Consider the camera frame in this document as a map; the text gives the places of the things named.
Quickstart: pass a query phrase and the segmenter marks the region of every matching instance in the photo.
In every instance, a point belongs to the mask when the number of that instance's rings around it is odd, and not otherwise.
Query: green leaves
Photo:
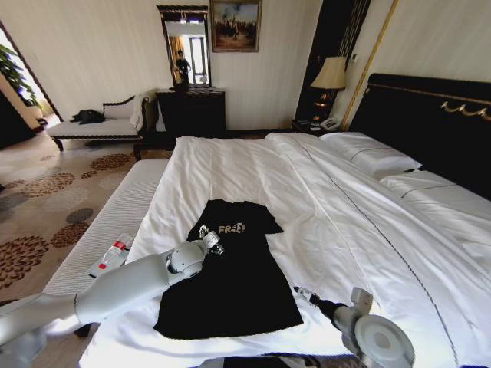
[[[19,67],[10,55],[18,56],[14,51],[0,44],[0,72],[4,75],[12,88],[17,92],[17,95],[22,99],[25,106],[37,106],[38,101],[31,86],[24,82],[24,76],[21,74],[22,68]],[[26,90],[29,98],[26,99],[22,95],[22,91]]]

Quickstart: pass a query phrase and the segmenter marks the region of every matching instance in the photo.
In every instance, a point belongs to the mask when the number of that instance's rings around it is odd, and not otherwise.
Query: mirror
[[[174,87],[211,87],[208,7],[158,5]]]

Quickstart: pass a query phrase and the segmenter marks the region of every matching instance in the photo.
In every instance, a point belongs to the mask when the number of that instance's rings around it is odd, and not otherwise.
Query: black bag
[[[72,123],[76,121],[80,121],[80,125],[82,124],[90,124],[90,123],[102,123],[106,119],[104,115],[96,110],[80,110],[80,112],[76,115],[72,116]]]

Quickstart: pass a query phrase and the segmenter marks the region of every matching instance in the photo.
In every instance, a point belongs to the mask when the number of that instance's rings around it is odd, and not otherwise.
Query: table lamp
[[[343,90],[346,87],[345,80],[346,57],[336,56],[325,58],[324,65],[318,76],[312,82],[311,87],[321,88],[323,90]],[[320,99],[314,102],[316,114],[314,121],[318,122],[321,118],[327,118],[329,91],[320,96]]]

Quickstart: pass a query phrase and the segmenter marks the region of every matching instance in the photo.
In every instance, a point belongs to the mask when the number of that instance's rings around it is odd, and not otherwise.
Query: black t-shirt
[[[302,324],[265,234],[282,232],[263,205],[208,201],[188,241],[206,225],[220,237],[225,253],[208,254],[193,278],[162,296],[155,330],[174,339],[260,334]]]
[[[189,63],[187,62],[187,60],[177,59],[176,60],[176,66],[177,66],[177,69],[179,69],[179,74],[181,76],[181,79],[183,80],[183,83],[189,82],[188,68],[190,66],[189,66]]]

